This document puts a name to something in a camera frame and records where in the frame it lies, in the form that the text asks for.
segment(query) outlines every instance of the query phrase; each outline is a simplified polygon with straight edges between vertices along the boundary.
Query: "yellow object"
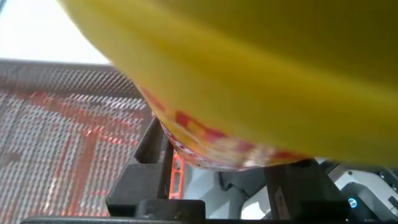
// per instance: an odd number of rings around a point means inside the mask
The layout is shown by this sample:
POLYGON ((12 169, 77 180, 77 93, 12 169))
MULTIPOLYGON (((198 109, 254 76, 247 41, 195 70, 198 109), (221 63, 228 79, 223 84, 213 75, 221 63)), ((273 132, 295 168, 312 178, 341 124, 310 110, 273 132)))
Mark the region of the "yellow object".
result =
POLYGON ((226 169, 294 160, 272 159, 269 146, 396 165, 398 1, 60 2, 174 144, 226 169))

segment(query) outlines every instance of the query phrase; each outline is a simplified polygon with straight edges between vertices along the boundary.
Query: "gray metal part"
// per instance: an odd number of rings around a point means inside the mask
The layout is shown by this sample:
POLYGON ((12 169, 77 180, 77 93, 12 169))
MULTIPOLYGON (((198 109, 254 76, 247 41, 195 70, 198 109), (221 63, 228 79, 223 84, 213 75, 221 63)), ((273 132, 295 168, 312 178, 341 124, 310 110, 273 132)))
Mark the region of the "gray metal part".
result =
MULTIPOLYGON (((395 216, 397 216, 397 209, 388 201, 388 198, 391 196, 398 198, 398 194, 378 175, 358 170, 347 170, 335 181, 335 184, 341 190, 350 182, 365 185, 395 216)), ((374 208, 372 204, 367 204, 367 206, 372 211, 377 209, 374 208)))

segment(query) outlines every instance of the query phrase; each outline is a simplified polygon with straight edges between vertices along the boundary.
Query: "perforated metal panel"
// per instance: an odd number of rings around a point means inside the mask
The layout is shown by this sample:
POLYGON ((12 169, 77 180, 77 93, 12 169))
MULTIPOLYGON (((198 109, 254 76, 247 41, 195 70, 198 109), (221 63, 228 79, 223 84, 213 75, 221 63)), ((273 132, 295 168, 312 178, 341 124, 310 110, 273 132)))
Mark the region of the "perforated metal panel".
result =
POLYGON ((107 216, 105 196, 151 120, 113 67, 0 61, 0 223, 107 216))

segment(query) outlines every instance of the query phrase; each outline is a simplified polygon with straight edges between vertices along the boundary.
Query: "red and yellow pattern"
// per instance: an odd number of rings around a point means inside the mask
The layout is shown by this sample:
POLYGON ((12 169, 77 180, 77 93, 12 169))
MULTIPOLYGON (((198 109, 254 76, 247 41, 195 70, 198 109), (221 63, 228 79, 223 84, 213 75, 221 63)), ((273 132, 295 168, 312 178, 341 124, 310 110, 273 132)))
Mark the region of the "red and yellow pattern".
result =
POLYGON ((147 90, 142 94, 162 122, 162 127, 181 158, 191 165, 216 170, 244 170, 294 162, 305 158, 228 136, 179 110, 172 110, 147 90))

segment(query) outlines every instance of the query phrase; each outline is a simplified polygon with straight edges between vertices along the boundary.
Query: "bright light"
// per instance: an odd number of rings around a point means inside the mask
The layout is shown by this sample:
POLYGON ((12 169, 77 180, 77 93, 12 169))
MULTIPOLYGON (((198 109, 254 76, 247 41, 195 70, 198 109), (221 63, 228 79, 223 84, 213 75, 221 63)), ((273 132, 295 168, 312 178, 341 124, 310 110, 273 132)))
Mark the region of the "bright light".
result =
POLYGON ((353 198, 349 198, 349 199, 348 199, 348 203, 349 203, 349 206, 350 206, 351 208, 356 208, 356 207, 358 206, 358 204, 356 203, 356 200, 353 199, 353 198))

